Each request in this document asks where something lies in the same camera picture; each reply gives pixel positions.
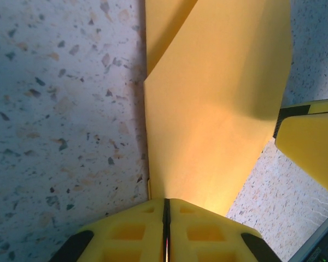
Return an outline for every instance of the floor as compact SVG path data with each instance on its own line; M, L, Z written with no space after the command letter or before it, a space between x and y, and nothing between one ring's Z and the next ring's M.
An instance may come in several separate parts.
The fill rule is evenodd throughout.
M328 98L328 0L292 0L284 105ZM0 1L0 261L47 261L81 225L147 199L144 0ZM228 217L284 261L328 192L271 140Z

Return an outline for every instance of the speckled floor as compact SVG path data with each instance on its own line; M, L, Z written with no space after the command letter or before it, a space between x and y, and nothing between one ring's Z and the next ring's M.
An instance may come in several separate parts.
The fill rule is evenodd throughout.
M284 104L328 98L328 0L293 0L292 31ZM144 0L0 1L0 261L47 261L147 199L144 78ZM327 216L272 140L228 215L283 260Z

